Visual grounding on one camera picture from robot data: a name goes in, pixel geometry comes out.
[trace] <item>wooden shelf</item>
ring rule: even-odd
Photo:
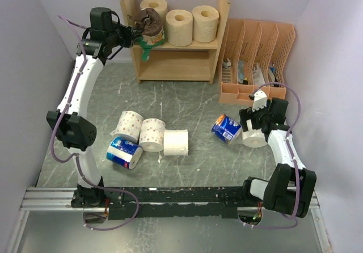
[[[120,0],[126,26],[133,26],[134,18],[140,10],[135,0]],[[169,81],[209,81],[213,83],[223,34],[231,6],[231,0],[217,0],[216,9],[220,14],[216,38],[209,43],[195,40],[186,47],[176,47],[165,41],[153,48],[149,60],[141,60],[142,48],[136,44],[131,47],[132,62],[138,83],[142,80]]]
[[[140,48],[140,45],[135,44],[134,47]],[[168,41],[165,41],[163,45],[157,46],[156,49],[178,49],[178,50],[186,50],[186,49],[199,49],[199,50],[217,50],[218,49],[218,40],[214,39],[212,42],[201,43],[193,40],[192,44],[186,47],[177,47],[171,45]]]
[[[140,62],[140,80],[208,81],[208,52],[151,51],[146,62]]]

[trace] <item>green object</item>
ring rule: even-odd
[[[149,60],[150,50],[157,46],[163,45],[164,40],[165,39],[162,39],[161,41],[155,43],[154,45],[148,45],[147,42],[141,37],[138,41],[139,45],[141,46],[141,48],[143,50],[142,55],[141,55],[141,60],[143,62],[146,62],[147,60]]]

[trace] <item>wooden shelf board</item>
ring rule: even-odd
[[[140,45],[135,44],[134,47],[140,48]],[[212,42],[208,43],[201,43],[198,41],[193,40],[192,44],[186,47],[177,47],[171,45],[168,41],[165,41],[163,45],[155,47],[156,49],[178,49],[178,50],[185,50],[185,49],[199,49],[199,50],[216,50],[218,48],[218,40],[214,39]]]
[[[140,80],[209,81],[208,52],[151,51],[140,62]]]

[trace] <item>wrapped toilet paper pack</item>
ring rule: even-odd
[[[238,138],[241,131],[242,126],[225,114],[222,114],[217,119],[211,130],[212,133],[214,133],[218,138],[227,144],[234,142]]]
[[[165,130],[164,155],[188,155],[188,130]]]
[[[140,9],[153,8],[165,24],[166,14],[168,13],[168,4],[165,0],[143,0],[140,3]]]
[[[251,120],[247,120],[248,131],[242,132],[242,143],[251,148],[263,147],[267,144],[261,129],[252,129]]]
[[[139,145],[144,151],[160,152],[163,150],[165,123],[158,119],[146,119],[142,122]]]
[[[121,114],[119,123],[111,135],[121,137],[125,140],[134,142],[138,141],[143,117],[134,111],[124,111]]]
[[[107,149],[106,158],[127,169],[134,169],[141,154],[142,149],[140,146],[116,137]]]

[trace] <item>polka dot toilet paper roll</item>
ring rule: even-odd
[[[113,136],[121,137],[136,144],[140,135],[142,121],[143,117],[140,114],[133,111],[124,111],[116,129],[113,131]]]
[[[165,123],[158,119],[146,119],[142,122],[139,145],[144,151],[160,152],[163,150]]]

